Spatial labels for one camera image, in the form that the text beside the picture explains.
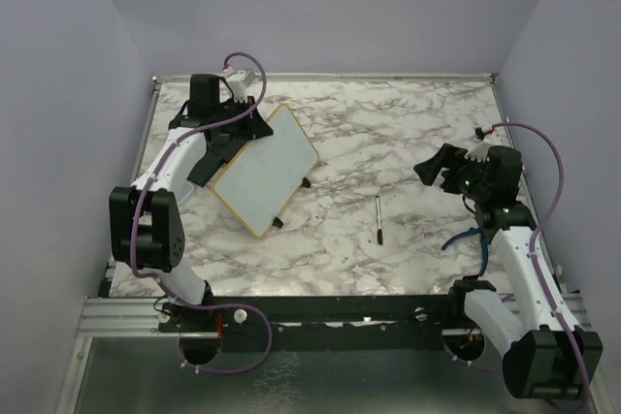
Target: marker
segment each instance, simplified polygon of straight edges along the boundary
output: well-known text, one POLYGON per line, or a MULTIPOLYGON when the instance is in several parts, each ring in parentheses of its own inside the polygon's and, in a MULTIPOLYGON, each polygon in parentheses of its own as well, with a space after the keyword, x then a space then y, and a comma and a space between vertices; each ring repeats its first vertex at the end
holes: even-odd
POLYGON ((377 216, 377 244, 384 244, 384 236, 381 231, 381 206, 379 205, 379 196, 376 196, 376 216, 377 216))

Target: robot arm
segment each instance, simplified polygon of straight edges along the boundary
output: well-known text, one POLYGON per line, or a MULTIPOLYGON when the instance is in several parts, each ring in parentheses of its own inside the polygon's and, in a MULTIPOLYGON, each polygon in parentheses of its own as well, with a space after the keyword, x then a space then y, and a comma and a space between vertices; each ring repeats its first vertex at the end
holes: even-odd
MULTIPOLYGON (((449 294, 457 301, 457 311, 473 320, 503 357, 503 376, 514 397, 577 398, 582 381, 558 314, 578 342, 589 377, 599 362, 602 343, 597 333, 580 328, 541 254, 531 257, 529 243, 536 223, 528 208, 516 200, 521 154, 498 145, 486 147, 474 160, 473 153, 444 144, 414 170, 423 184, 433 184, 441 174, 442 190, 474 200, 476 223, 503 261, 520 318, 505 307, 489 282, 458 280, 449 294), (551 308, 546 293, 557 309, 551 308)), ((535 250, 541 250, 539 240, 535 250)))
POLYGON ((146 214, 142 220, 147 222, 141 222, 138 228, 136 266, 154 276, 171 294, 191 304, 211 303, 212 291, 183 259, 185 235, 178 204, 194 189, 188 180, 204 186, 248 141, 273 134, 256 110, 234 123, 195 133, 196 128, 239 115, 254 102, 245 93, 255 78, 251 71, 228 68, 225 76, 228 79, 216 75, 190 78, 190 98, 170 122, 167 140, 155 160, 129 188, 117 187, 110 195, 113 256, 130 265, 130 232, 136 205, 141 192, 152 181, 141 212, 146 214), (232 96, 220 103, 222 80, 232 96))

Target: purple wall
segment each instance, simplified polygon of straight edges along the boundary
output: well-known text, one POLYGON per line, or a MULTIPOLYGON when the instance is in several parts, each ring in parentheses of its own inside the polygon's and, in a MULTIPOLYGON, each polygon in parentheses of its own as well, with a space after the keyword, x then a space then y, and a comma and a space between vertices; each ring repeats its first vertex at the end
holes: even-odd
MULTIPOLYGON (((621 0, 541 0, 499 76, 501 103, 558 145, 566 188, 545 240, 563 278, 579 288, 605 352, 621 410, 621 0)), ((539 211, 557 182, 549 150, 516 131, 539 211)))
POLYGON ((498 72, 538 0, 114 0, 154 75, 498 72))
POLYGON ((111 0, 0 0, 0 411, 52 412, 152 82, 111 0))

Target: white board surface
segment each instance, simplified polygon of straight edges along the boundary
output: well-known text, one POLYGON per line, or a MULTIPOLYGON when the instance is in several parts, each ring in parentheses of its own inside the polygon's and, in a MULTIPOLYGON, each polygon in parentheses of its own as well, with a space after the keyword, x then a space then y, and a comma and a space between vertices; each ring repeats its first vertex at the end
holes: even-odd
POLYGON ((274 134, 246 144, 212 185, 213 193, 258 238, 319 159, 287 105, 280 105, 268 122, 274 134))

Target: marble surface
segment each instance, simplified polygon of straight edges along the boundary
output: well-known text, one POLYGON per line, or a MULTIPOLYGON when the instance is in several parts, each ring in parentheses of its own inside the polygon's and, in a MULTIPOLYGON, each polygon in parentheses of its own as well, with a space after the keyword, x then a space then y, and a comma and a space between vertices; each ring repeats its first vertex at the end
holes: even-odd
MULTIPOLYGON (((250 93, 258 95, 259 83, 250 93)), ((142 170, 166 140, 167 125, 188 97, 188 82, 162 85, 142 170)), ((441 245, 474 226, 459 196, 426 187, 413 166, 443 143, 470 147, 474 128, 500 120, 485 82, 393 80, 274 81, 259 110, 286 103, 320 161, 312 188, 285 207, 282 230, 255 239, 208 187, 180 206, 185 260, 213 291, 229 296, 317 296, 445 293, 455 279, 477 273, 477 237, 441 245), (376 244, 375 195, 380 195, 384 245, 376 244)), ((507 143, 504 133, 496 143, 507 143)), ((510 291, 490 251, 485 278, 510 291)), ((117 264, 111 296, 156 296, 117 264)))

